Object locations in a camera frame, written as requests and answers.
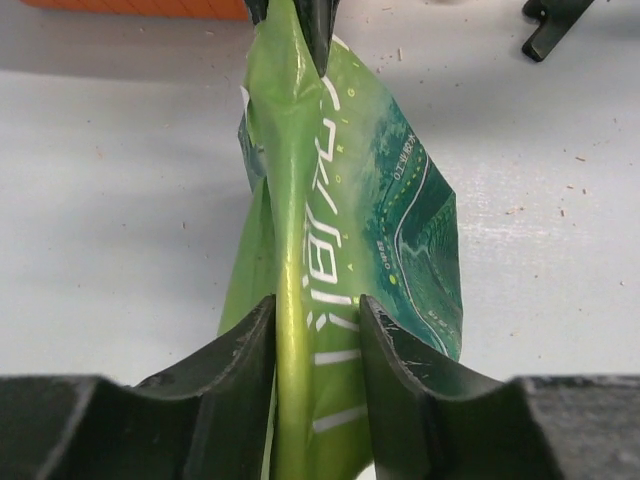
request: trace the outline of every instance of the white tabletop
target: white tabletop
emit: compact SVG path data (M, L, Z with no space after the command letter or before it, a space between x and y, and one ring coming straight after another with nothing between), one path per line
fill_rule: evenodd
M640 5L536 65L523 3L345 0L336 32L458 194L462 362L640 373ZM0 373L136 383L214 338L252 35L0 3Z

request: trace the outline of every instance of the green bag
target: green bag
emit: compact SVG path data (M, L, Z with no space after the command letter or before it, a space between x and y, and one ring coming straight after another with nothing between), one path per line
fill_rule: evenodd
M248 57L239 136L254 197L219 333L276 294L264 478L351 480L372 460L359 296L459 357L455 195L377 78L337 38L313 38L309 25L331 35L337 2L328 23L300 5L270 0Z

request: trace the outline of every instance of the orange object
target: orange object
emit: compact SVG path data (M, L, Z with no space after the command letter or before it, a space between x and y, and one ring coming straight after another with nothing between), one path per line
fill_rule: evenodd
M247 20L242 0L22 0L27 5L98 13Z

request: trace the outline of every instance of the debris speck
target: debris speck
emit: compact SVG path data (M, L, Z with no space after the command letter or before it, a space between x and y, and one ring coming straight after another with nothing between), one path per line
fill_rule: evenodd
M509 210L507 210L506 212L504 212L505 215L513 215L516 212L521 212L524 210L524 207L514 207L514 208L510 208Z

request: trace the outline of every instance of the black bracket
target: black bracket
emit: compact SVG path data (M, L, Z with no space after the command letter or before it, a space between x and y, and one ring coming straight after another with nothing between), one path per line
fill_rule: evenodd
M97 376L0 377L2 480L258 480L275 299L135 388Z
M640 377L500 383L360 299L378 480L640 478Z
M593 0L529 0L522 11L540 22L535 33L522 46L522 52L541 62L562 40Z

